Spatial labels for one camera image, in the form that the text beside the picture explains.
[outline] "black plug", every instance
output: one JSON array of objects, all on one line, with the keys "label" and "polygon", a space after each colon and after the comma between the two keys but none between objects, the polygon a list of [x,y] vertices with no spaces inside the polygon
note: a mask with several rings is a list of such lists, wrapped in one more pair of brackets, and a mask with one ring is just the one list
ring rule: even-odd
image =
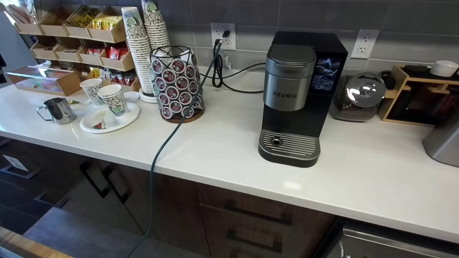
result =
[{"label": "black plug", "polygon": [[225,31],[222,38],[230,38],[230,34],[231,34],[230,31]]}]

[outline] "white plate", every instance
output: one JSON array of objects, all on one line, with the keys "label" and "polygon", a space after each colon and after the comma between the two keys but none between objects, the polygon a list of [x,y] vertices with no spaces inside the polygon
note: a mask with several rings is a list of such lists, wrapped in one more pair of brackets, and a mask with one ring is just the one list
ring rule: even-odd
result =
[{"label": "white plate", "polygon": [[[126,112],[122,117],[112,115],[108,108],[101,108],[96,112],[83,117],[80,122],[82,131],[89,134],[109,134],[131,125],[139,117],[141,108],[136,104],[128,102],[126,105]],[[93,128],[101,122],[105,124],[105,130]]]},{"label": "white plate", "polygon": [[139,94],[141,94],[141,100],[142,100],[144,102],[156,104],[156,98],[154,98],[154,97],[146,97],[146,95],[144,95],[142,91],[139,91]]}]

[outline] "black coffee maker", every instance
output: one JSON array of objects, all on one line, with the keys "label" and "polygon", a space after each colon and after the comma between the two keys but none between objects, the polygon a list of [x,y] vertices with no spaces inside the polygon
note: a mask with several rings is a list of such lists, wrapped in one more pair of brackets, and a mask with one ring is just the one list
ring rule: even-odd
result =
[{"label": "black coffee maker", "polygon": [[347,52],[336,35],[277,32],[267,58],[260,155],[313,167]]}]

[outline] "drip tray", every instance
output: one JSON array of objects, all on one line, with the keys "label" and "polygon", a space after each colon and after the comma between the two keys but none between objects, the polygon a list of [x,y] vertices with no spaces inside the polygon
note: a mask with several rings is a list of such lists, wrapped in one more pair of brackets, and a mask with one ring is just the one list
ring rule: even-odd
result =
[{"label": "drip tray", "polygon": [[304,163],[314,161],[320,155],[319,138],[281,134],[267,130],[261,131],[260,148],[273,157]]}]

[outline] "backsplash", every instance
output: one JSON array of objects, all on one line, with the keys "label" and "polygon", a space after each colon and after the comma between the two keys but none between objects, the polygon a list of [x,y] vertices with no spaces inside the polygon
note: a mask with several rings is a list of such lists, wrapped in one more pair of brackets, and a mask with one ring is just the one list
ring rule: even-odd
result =
[{"label": "backsplash", "polygon": [[[65,3],[141,6],[141,0]],[[369,61],[349,59],[346,71],[382,71],[393,64],[459,62],[458,0],[156,0],[174,45],[211,61],[211,24],[237,25],[232,68],[264,62],[275,31],[331,32],[352,52],[359,29],[380,31]]]}]

